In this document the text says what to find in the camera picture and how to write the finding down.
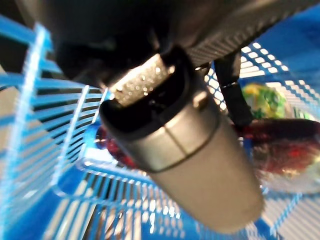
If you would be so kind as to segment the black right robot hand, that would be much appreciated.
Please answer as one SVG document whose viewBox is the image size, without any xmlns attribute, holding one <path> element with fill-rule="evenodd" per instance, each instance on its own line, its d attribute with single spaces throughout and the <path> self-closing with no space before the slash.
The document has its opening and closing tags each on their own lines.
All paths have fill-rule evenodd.
<svg viewBox="0 0 320 240">
<path fill-rule="evenodd" d="M 266 160 L 306 159 L 318 122 L 254 119 L 238 84 L 241 49 L 315 0 L 19 0 L 51 32 L 71 81 L 108 89 L 103 125 L 184 210 L 234 233 L 264 199 L 238 138 Z"/>
</svg>

